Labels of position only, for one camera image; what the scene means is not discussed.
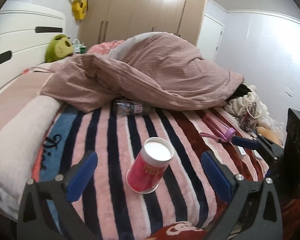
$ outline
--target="white headboard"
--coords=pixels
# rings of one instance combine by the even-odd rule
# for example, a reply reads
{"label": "white headboard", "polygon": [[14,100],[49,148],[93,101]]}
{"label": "white headboard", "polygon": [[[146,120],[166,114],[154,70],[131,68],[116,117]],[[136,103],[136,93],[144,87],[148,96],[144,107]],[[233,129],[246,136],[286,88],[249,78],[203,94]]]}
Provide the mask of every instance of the white headboard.
{"label": "white headboard", "polygon": [[0,10],[0,88],[44,62],[48,44],[64,33],[65,15],[50,8],[6,2]]}

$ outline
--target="paper cup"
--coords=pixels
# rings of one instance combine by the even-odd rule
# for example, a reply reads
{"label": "paper cup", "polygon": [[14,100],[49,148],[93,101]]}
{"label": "paper cup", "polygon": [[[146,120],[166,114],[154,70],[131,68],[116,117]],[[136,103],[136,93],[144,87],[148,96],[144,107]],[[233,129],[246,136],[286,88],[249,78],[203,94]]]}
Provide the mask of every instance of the paper cup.
{"label": "paper cup", "polygon": [[126,179],[129,187],[141,194],[153,192],[174,154],[173,146],[159,137],[145,141]]}

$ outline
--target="blue gripper pad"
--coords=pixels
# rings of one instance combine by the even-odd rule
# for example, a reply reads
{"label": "blue gripper pad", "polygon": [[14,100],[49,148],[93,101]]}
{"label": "blue gripper pad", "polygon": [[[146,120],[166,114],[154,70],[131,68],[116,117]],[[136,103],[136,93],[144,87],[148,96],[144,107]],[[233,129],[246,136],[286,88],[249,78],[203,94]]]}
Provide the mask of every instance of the blue gripper pad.
{"label": "blue gripper pad", "polygon": [[66,187],[66,197],[69,202],[72,203],[80,198],[93,176],[97,165],[97,154],[93,151],[88,151],[80,162],[72,166],[67,172],[64,185]]}
{"label": "blue gripper pad", "polygon": [[258,143],[258,141],[242,138],[239,136],[234,136],[232,138],[232,143],[234,145],[240,146],[242,148],[250,149],[250,150],[258,150],[260,148],[260,144]]}
{"label": "blue gripper pad", "polygon": [[201,155],[201,166],[218,197],[228,204],[231,203],[236,189],[234,174],[218,161],[212,151]]}

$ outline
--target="wardrobe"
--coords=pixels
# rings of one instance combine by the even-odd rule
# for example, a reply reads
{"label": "wardrobe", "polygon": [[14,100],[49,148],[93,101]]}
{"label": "wardrobe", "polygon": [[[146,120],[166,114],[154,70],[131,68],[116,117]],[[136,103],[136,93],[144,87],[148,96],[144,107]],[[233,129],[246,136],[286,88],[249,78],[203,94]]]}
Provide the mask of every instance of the wardrobe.
{"label": "wardrobe", "polygon": [[147,32],[168,32],[197,45],[207,0],[89,0],[79,39],[90,48]]}

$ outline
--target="metal screw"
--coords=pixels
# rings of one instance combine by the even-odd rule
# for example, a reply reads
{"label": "metal screw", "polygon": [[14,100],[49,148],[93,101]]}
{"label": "metal screw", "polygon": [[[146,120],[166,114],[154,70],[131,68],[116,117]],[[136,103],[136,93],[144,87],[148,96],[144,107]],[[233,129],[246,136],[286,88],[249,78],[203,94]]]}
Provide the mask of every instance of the metal screw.
{"label": "metal screw", "polygon": [[273,183],[273,181],[272,181],[272,179],[271,179],[271,178],[266,178],[266,183],[268,183],[268,184],[272,184],[272,183]]}
{"label": "metal screw", "polygon": [[28,184],[28,185],[32,185],[33,183],[34,183],[34,179],[32,179],[32,178],[31,178],[31,179],[28,179],[28,181],[27,181],[27,184]]}
{"label": "metal screw", "polygon": [[55,179],[56,181],[62,181],[63,178],[64,178],[64,177],[63,177],[62,174],[58,174],[57,176],[54,177],[54,179]]}
{"label": "metal screw", "polygon": [[244,180],[244,176],[243,176],[242,174],[237,174],[237,175],[235,176],[235,178],[236,178],[236,180],[239,180],[239,181]]}

